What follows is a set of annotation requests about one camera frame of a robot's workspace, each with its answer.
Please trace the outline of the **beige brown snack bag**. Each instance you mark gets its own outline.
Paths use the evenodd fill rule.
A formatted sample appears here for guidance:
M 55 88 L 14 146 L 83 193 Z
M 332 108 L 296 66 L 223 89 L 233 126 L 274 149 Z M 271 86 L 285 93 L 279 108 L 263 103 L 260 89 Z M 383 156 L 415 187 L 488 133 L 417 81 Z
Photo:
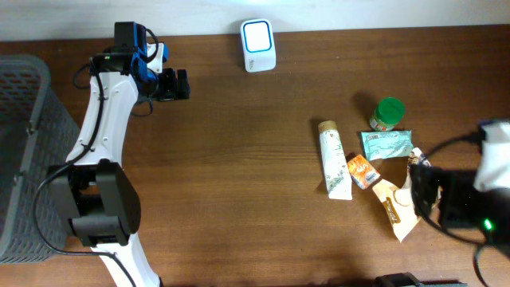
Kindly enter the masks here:
M 402 242 L 404 238 L 419 223 L 421 218 L 414 212 L 414 203 L 411 197 L 410 166 L 423 164 L 430 167 L 431 163 L 418 147 L 409 154 L 406 171 L 406 181 L 402 187 L 382 179 L 372 187 L 373 192 L 383 205 L 396 238 Z

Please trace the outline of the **white barcode scanner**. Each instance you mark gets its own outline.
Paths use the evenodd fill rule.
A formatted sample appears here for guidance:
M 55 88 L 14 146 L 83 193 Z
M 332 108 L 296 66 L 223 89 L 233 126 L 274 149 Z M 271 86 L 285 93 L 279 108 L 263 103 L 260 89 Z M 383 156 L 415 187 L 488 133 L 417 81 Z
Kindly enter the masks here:
M 269 71 L 276 67 L 276 48 L 269 20 L 259 18 L 242 22 L 240 35 L 248 73 Z

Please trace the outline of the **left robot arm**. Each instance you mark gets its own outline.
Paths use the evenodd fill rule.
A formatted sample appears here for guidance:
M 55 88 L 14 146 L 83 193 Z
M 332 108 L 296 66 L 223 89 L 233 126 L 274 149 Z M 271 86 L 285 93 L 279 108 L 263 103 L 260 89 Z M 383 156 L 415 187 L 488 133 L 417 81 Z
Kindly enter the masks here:
M 67 232 L 98 256 L 118 286 L 161 286 L 139 240 L 141 204 L 122 168 L 132 109 L 147 102 L 186 100 L 186 70 L 164 67 L 165 43 L 136 22 L 117 22 L 114 43 L 93 56 L 87 112 L 73 149 L 52 166 L 42 186 L 51 193 Z

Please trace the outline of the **teal snack packet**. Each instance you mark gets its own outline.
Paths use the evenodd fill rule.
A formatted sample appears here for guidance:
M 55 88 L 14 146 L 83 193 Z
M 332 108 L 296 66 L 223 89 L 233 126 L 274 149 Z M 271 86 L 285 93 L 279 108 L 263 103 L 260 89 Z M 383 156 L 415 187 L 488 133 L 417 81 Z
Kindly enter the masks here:
M 361 140 L 368 161 L 407 157 L 414 149 L 412 131 L 362 132 Z

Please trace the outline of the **green lid jar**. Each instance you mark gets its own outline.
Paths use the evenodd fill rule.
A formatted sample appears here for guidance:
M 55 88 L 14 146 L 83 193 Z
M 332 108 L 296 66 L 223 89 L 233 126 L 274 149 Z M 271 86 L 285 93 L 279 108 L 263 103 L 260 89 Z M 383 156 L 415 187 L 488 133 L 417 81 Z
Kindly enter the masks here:
M 387 97 L 379 102 L 369 124 L 377 132 L 388 132 L 402 120 L 405 112 L 404 103 L 397 98 Z

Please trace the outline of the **white tube gold cap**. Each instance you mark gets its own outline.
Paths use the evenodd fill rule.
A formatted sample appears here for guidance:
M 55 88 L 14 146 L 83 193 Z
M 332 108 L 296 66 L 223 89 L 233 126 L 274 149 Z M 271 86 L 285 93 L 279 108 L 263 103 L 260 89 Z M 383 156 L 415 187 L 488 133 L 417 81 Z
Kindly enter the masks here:
M 346 156 L 335 121 L 327 120 L 318 125 L 320 152 L 328 197 L 352 200 L 352 179 L 347 168 Z

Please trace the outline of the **grey plastic mesh basket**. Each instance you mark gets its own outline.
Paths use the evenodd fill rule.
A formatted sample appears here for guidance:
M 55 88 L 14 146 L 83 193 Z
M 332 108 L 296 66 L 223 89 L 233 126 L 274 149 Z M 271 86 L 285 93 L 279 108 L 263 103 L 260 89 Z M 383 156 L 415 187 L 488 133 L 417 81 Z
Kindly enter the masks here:
M 1 263 L 45 261 L 54 246 L 65 246 L 67 234 L 48 191 L 32 203 L 49 167 L 61 165 L 80 129 L 51 89 L 47 64 L 38 57 L 1 58 Z

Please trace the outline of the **orange small carton box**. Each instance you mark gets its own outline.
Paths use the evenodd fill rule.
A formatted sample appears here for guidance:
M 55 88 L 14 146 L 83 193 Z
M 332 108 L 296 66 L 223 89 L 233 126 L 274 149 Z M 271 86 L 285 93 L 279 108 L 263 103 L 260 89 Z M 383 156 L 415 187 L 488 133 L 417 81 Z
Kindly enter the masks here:
M 363 190 L 380 178 L 377 170 L 362 155 L 356 155 L 350 159 L 347 162 L 347 168 L 354 182 Z

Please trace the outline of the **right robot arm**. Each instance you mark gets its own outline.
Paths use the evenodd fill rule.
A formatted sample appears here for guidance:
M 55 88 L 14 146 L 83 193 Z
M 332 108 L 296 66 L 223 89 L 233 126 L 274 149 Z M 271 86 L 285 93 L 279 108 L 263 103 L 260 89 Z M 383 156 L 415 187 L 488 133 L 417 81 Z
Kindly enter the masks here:
M 486 286 L 479 257 L 493 248 L 509 256 L 509 189 L 474 187 L 473 170 L 447 171 L 439 167 L 410 166 L 413 212 L 445 236 L 475 247 L 473 268 Z

